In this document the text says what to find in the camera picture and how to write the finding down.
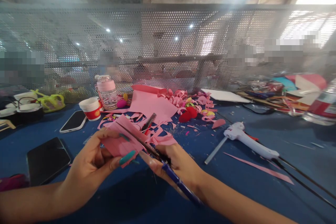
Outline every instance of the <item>blue table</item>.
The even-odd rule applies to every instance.
[[[289,162],[335,193],[335,127],[314,125],[300,118],[278,113],[256,115],[239,104],[221,103],[216,108],[226,120],[244,121],[248,134],[258,137],[263,144],[278,151]],[[61,111],[46,114],[38,123],[2,132],[0,177],[16,173],[28,174],[26,153],[54,137],[63,140],[74,158],[82,149],[84,140],[97,130],[100,122],[100,120],[88,121],[79,131],[60,134],[60,128],[76,110],[79,110],[77,105],[67,105]],[[291,185],[223,153],[285,174],[255,155],[239,141],[228,140],[206,166],[205,159],[223,138],[223,132],[229,122],[216,131],[211,129],[211,124],[205,123],[200,118],[193,119],[189,124],[199,128],[199,132],[194,132],[189,127],[181,128],[181,124],[174,130],[171,124],[163,125],[163,128],[174,135],[178,143],[207,173],[247,197],[299,223],[335,222],[336,210],[296,182],[295,185]],[[317,147],[316,150],[311,150],[291,142],[310,147],[313,147],[310,142],[315,142],[325,144],[325,148]],[[153,172],[139,157],[137,160],[140,162],[139,165],[131,164],[114,171],[83,208],[53,223],[229,223],[211,209],[196,209],[165,181],[154,177]],[[294,170],[290,168],[289,170],[312,186]],[[59,175],[54,182],[64,180],[67,173],[68,170]],[[326,193],[315,186],[312,187],[336,204],[336,201]]]

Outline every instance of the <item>hand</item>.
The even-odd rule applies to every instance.
[[[183,150],[177,143],[173,145],[157,145],[155,148],[171,159],[171,168],[177,176],[179,176],[182,182],[191,191],[193,191],[198,197],[201,197],[200,187],[206,173],[196,164],[188,153],[186,153],[185,150]],[[140,151],[139,154],[156,175],[166,180],[172,187],[184,196],[172,179],[164,170],[162,170],[163,164],[159,160],[151,158],[143,151]]]
[[[100,184],[119,167],[121,157],[112,157],[100,140],[118,138],[119,133],[105,127],[97,131],[74,159],[65,181],[56,192],[55,202],[67,213],[81,208],[95,194]]]

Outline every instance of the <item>red and white cup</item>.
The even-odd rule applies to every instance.
[[[99,97],[98,97],[98,96],[95,96],[94,98],[96,98],[96,99],[98,100],[98,102],[99,102],[99,110],[100,110],[100,111],[104,111],[103,103],[102,103],[102,101],[99,99]]]
[[[81,101],[79,107],[83,110],[89,121],[96,121],[100,118],[99,101],[96,97]]]

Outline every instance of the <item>metal mesh screen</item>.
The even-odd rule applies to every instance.
[[[0,53],[44,52],[44,84],[23,86],[67,102],[97,95],[94,76],[106,73],[119,93],[235,91],[261,76],[325,74],[335,29],[334,6],[2,4]],[[113,73],[101,52],[118,57]]]

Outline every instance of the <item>phone screen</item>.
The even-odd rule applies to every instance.
[[[27,153],[31,186],[46,184],[63,172],[71,161],[64,145],[53,138]]]
[[[70,119],[67,121],[67,123],[63,126],[63,128],[60,131],[66,131],[71,130],[74,128],[78,128],[80,125],[82,125],[83,120],[85,119],[85,114],[82,110],[76,111]]]

